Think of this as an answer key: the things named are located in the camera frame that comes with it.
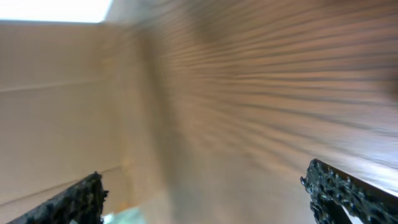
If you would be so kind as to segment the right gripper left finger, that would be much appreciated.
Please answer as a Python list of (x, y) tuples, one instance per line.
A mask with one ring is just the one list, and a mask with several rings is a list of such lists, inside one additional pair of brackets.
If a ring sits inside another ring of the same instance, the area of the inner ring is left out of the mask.
[(7, 224), (103, 224), (108, 191), (94, 172)]

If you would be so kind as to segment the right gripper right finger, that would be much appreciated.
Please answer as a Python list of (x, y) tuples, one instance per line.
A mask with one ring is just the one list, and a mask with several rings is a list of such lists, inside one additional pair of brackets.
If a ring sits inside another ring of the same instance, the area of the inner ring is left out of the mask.
[(397, 197), (353, 177), (319, 159), (312, 159), (300, 178), (310, 195), (317, 224), (397, 224)]

